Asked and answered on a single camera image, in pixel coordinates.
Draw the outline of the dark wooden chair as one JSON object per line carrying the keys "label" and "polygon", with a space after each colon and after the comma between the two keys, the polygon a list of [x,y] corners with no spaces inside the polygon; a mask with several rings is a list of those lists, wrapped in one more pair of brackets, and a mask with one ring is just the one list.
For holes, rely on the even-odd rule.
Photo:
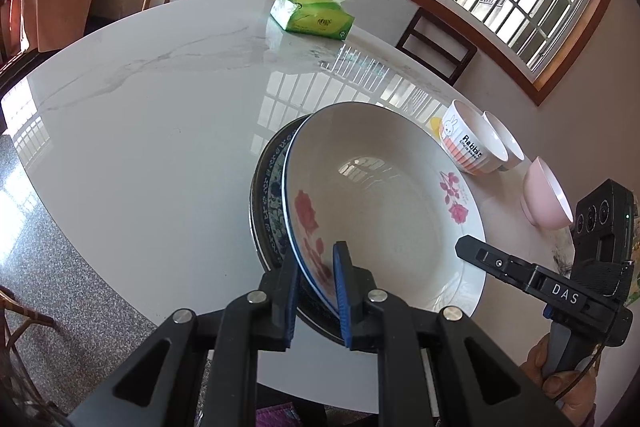
{"label": "dark wooden chair", "polygon": [[477,46],[422,8],[417,9],[396,48],[453,86],[477,54]]}

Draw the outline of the wooden chair lower left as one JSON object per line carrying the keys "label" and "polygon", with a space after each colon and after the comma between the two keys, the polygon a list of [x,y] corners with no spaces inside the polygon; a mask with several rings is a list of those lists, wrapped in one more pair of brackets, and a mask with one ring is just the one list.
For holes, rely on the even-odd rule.
{"label": "wooden chair lower left", "polygon": [[[11,329],[6,312],[11,311],[21,317],[22,323],[16,329]],[[14,292],[6,286],[1,286],[1,384],[9,390],[14,398],[26,402],[28,405],[45,405],[35,383],[32,381],[17,350],[20,340],[32,325],[41,325],[56,329],[56,322],[47,314],[39,313],[25,307],[17,301]]]}

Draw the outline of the large blue patterned plate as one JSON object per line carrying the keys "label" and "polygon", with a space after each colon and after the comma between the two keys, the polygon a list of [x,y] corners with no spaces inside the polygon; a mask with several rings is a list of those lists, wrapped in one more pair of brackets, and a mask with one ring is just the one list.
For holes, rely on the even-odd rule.
{"label": "large blue patterned plate", "polygon": [[[307,115],[298,117],[273,135],[258,158],[250,182],[250,231],[257,256],[266,272],[279,269],[287,257],[295,258],[284,220],[282,171],[288,146],[307,118]],[[297,315],[318,334],[339,346],[344,345],[340,321],[322,303],[304,273],[299,275]]]}

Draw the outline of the white bowl blue print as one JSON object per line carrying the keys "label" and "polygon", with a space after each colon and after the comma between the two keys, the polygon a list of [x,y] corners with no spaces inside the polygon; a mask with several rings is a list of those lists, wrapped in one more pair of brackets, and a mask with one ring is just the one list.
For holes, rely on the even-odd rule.
{"label": "white bowl blue print", "polygon": [[495,129],[498,138],[506,148],[506,153],[508,153],[508,159],[499,167],[499,170],[508,171],[518,167],[525,159],[520,143],[516,141],[511,131],[494,114],[485,110],[483,118]]}

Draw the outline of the white floral shallow plate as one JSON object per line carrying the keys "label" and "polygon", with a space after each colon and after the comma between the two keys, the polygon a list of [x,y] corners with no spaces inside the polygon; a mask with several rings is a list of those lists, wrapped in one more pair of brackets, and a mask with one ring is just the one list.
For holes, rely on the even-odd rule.
{"label": "white floral shallow plate", "polygon": [[408,305],[472,314],[486,275],[456,254],[484,239],[469,184],[418,124],[369,103],[317,110],[294,132],[282,170],[288,238],[320,303],[337,314],[333,246]]}

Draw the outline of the white bowl pink stripe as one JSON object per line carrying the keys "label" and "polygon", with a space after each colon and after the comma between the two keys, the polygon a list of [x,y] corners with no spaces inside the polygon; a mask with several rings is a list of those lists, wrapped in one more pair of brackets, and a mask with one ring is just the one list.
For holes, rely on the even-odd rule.
{"label": "white bowl pink stripe", "polygon": [[463,101],[451,102],[440,121],[438,135],[448,156],[472,176],[492,173],[508,160],[508,151],[495,128]]}

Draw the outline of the small blue patterned plate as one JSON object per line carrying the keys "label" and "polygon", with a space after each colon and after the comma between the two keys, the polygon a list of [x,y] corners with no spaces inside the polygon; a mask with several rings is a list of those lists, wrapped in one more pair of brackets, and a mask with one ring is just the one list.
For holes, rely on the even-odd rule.
{"label": "small blue patterned plate", "polygon": [[265,271],[279,268],[291,251],[283,213],[282,172],[288,146],[305,119],[290,121],[271,137],[250,182],[250,231]]}

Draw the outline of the green tissue pack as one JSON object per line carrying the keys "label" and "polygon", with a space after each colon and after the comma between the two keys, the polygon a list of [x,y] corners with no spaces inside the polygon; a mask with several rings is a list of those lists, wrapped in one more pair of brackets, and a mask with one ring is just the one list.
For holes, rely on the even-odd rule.
{"label": "green tissue pack", "polygon": [[355,17],[344,0],[274,0],[270,15],[287,32],[344,41]]}

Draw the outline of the large pink bowl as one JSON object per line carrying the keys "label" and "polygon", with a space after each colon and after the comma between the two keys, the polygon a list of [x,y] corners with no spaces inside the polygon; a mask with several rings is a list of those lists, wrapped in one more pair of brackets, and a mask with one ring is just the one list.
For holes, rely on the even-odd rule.
{"label": "large pink bowl", "polygon": [[537,228],[555,231],[574,222],[570,202],[560,182],[541,157],[537,157],[525,173],[521,208]]}

